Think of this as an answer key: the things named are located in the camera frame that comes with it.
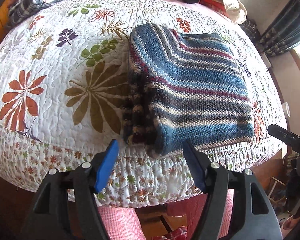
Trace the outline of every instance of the purple leaf print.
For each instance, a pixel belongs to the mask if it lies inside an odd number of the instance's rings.
[[[78,37],[78,35],[75,34],[75,32],[71,29],[64,29],[61,33],[59,33],[59,39],[58,41],[61,41],[56,46],[62,47],[66,42],[69,45],[72,45],[70,41],[72,41],[74,38]]]

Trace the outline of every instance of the maroon stripe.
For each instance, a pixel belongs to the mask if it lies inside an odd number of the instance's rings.
[[[209,95],[209,96],[222,96],[222,97],[230,97],[230,98],[234,98],[234,99],[238,99],[238,100],[243,100],[243,101],[247,101],[247,102],[250,101],[250,99],[247,98],[247,97],[239,96],[239,95],[236,95],[236,94],[233,94],[233,93],[228,93],[228,92],[177,87],[177,86],[169,84],[162,77],[153,77],[153,76],[151,76],[151,77],[149,77],[149,81],[164,84],[168,88],[172,89],[173,91],[178,91],[178,92],[185,92],[185,93],[189,93],[189,94]]]
[[[189,52],[194,52],[194,53],[205,53],[205,54],[213,54],[213,55],[218,55],[218,56],[222,56],[222,57],[227,57],[229,59],[232,59],[232,56],[226,53],[223,53],[221,51],[217,51],[217,50],[213,50],[213,49],[199,49],[199,48],[190,48],[186,45],[184,45],[183,43],[181,43],[180,41],[180,36],[178,35],[178,32],[175,30],[172,30],[172,34],[175,36],[175,38],[178,40],[179,42],[179,46],[183,49],[185,49],[186,51]]]

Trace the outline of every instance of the blue gripper pad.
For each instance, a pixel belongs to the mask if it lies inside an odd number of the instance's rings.
[[[183,143],[183,156],[188,164],[191,176],[194,181],[194,185],[199,188],[203,193],[206,192],[205,182],[205,170],[201,167],[197,157],[195,156],[196,151],[191,142],[186,140]]]
[[[103,161],[97,171],[96,183],[94,185],[96,192],[99,193],[106,187],[118,154],[118,142],[116,140],[112,140],[106,150],[106,156],[103,158]]]

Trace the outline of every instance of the wooden floor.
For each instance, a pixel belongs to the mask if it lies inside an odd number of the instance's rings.
[[[267,188],[271,176],[283,179],[282,163],[283,160],[274,157],[260,166],[253,167],[252,170],[262,186]],[[14,239],[13,237],[17,236],[33,196],[34,193],[17,188],[0,178],[0,240]],[[78,232],[73,203],[70,203],[69,209],[74,232]],[[151,239],[152,236],[162,236],[167,233],[160,220],[147,215],[147,208],[140,209],[137,214],[147,240]],[[166,220],[173,230],[179,226],[186,226],[186,217],[166,217]]]

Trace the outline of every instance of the white quilted bedspread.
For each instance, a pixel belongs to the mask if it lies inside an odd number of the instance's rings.
[[[98,205],[141,207],[199,193],[182,155],[152,159],[144,145],[122,140],[128,38],[149,22],[219,33],[242,69],[256,138],[206,150],[210,159],[242,171],[272,157],[282,144],[266,127],[286,127],[277,91],[244,32],[218,17],[161,0],[65,0],[14,28],[0,45],[0,176],[35,191],[50,168],[74,169],[115,138],[119,157]]]

